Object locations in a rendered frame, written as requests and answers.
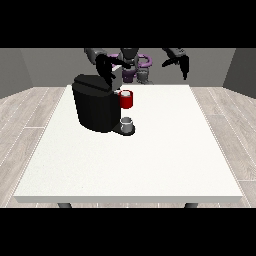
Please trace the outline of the small grey cup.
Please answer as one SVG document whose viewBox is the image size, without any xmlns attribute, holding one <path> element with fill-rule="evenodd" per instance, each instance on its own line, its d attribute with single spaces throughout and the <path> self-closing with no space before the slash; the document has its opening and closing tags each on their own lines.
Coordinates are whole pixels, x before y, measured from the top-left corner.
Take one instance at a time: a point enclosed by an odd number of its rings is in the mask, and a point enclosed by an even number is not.
<svg viewBox="0 0 256 256">
<path fill-rule="evenodd" d="M 130 117 L 123 117 L 120 120 L 120 124 L 121 124 L 121 131 L 124 133 L 129 133 L 133 129 L 133 121 Z"/>
</svg>

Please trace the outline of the red pod holder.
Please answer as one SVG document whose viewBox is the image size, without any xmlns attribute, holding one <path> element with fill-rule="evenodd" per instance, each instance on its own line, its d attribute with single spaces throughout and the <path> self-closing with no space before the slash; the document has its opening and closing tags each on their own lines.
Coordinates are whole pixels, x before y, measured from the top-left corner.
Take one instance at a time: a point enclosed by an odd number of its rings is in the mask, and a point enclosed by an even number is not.
<svg viewBox="0 0 256 256">
<path fill-rule="evenodd" d="M 124 91 L 129 91 L 130 92 L 130 96 L 129 97 L 123 97 L 121 95 L 122 92 Z M 120 107 L 123 109 L 129 109 L 133 106 L 133 92 L 130 90 L 122 90 L 119 93 L 119 98 L 120 98 Z"/>
</svg>

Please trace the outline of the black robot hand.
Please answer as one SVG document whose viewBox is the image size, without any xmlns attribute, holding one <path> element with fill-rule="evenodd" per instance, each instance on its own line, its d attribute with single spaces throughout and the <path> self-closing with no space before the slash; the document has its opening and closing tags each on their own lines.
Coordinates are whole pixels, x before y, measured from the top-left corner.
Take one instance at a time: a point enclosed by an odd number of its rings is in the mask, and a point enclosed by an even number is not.
<svg viewBox="0 0 256 256">
<path fill-rule="evenodd" d="M 112 73 L 112 65 L 121 65 L 124 68 L 130 69 L 131 65 L 119 60 L 115 57 L 109 57 L 105 54 L 100 54 L 96 57 L 96 70 L 98 74 L 104 78 L 109 86 L 112 86 L 112 80 L 116 76 Z"/>
<path fill-rule="evenodd" d="M 186 80 L 188 77 L 188 73 L 189 73 L 189 57 L 187 55 L 182 55 L 180 57 L 171 58 L 171 59 L 166 60 L 162 64 L 162 66 L 166 67 L 171 64 L 178 64 L 180 66 L 180 70 L 182 72 L 183 79 Z"/>
</svg>

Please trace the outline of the black coffee machine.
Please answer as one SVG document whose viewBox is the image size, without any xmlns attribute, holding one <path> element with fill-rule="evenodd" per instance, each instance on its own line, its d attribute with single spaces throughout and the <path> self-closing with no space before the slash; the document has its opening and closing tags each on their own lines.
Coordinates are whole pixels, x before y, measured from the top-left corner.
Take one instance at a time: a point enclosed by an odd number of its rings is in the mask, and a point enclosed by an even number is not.
<svg viewBox="0 0 256 256">
<path fill-rule="evenodd" d="M 121 131 L 121 110 L 119 88 L 110 87 L 98 75 L 78 75 L 72 84 L 72 91 L 78 120 L 85 128 L 101 133 L 116 132 L 123 136 L 135 133 L 135 126 L 129 133 Z"/>
</svg>

